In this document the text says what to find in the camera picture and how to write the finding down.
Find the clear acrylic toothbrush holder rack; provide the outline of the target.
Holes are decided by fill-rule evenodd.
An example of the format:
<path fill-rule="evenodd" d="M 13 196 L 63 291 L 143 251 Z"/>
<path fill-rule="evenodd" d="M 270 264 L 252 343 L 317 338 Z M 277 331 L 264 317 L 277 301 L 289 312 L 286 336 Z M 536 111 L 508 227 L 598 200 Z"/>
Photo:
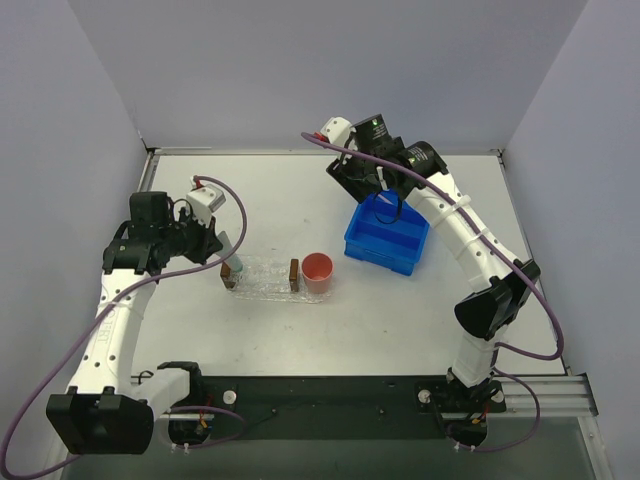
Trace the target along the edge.
<path fill-rule="evenodd" d="M 300 292 L 299 260 L 288 261 L 245 257 L 243 270 L 234 273 L 221 265 L 219 277 L 224 287 L 234 293 L 276 295 Z"/>

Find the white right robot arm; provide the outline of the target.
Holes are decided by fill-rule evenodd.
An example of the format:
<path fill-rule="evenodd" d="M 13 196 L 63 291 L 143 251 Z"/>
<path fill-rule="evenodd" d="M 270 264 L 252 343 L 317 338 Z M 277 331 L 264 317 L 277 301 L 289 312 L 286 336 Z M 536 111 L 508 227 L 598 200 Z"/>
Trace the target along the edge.
<path fill-rule="evenodd" d="M 318 138 L 339 147 L 328 174 L 357 202 L 389 191 L 419 213 L 456 259 L 472 288 L 454 308 L 464 330 L 450 369 L 454 380 L 473 389 L 491 375 L 496 343 L 530 294 L 525 281 L 540 269 L 502 246 L 461 193 L 435 148 L 425 141 L 404 144 L 375 115 L 357 124 L 332 117 Z"/>

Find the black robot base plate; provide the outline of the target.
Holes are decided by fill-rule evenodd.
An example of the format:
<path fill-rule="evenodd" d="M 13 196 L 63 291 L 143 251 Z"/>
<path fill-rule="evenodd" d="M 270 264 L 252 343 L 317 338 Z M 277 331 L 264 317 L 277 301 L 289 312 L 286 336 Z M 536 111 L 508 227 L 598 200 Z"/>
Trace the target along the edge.
<path fill-rule="evenodd" d="M 499 381 L 466 389 L 443 375 L 253 376 L 201 380 L 160 430 L 194 447 L 240 440 L 427 440 L 478 445 L 487 417 L 506 410 Z"/>

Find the pink plastic cup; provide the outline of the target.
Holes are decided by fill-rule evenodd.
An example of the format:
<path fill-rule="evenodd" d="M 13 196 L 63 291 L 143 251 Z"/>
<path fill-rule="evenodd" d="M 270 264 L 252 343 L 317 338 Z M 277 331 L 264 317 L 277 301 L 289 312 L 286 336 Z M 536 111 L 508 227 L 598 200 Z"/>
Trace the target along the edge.
<path fill-rule="evenodd" d="M 301 272 L 309 292 L 324 294 L 331 286 L 334 264 L 328 255 L 314 252 L 303 259 Z"/>

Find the white toothpaste tube green cap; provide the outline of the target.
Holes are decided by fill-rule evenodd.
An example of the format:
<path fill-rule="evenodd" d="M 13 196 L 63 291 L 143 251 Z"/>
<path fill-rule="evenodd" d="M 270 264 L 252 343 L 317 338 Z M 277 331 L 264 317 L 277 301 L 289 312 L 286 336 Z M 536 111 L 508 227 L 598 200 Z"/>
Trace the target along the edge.
<path fill-rule="evenodd" d="M 232 245 L 227 233 L 221 231 L 217 238 L 222 245 L 222 248 L 216 253 L 216 255 L 223 260 L 230 270 L 234 273 L 239 273 L 243 270 L 243 263 L 239 256 L 235 253 L 234 246 Z"/>

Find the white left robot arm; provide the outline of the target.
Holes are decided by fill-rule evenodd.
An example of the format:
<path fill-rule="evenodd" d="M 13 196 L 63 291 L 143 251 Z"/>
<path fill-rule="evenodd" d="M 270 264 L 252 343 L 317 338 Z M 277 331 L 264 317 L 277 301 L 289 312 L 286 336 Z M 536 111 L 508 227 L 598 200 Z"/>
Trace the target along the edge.
<path fill-rule="evenodd" d="M 142 454 L 155 421 L 172 406 L 193 411 L 204 402 L 197 363 L 160 365 L 147 385 L 131 382 L 137 339 L 158 275 L 174 257 L 204 264 L 220 252 L 215 210 L 225 201 L 216 187 L 189 192 L 180 210 L 165 192 L 134 193 L 130 217 L 103 253 L 102 320 L 91 333 L 64 394 L 50 396 L 46 416 L 74 455 Z"/>

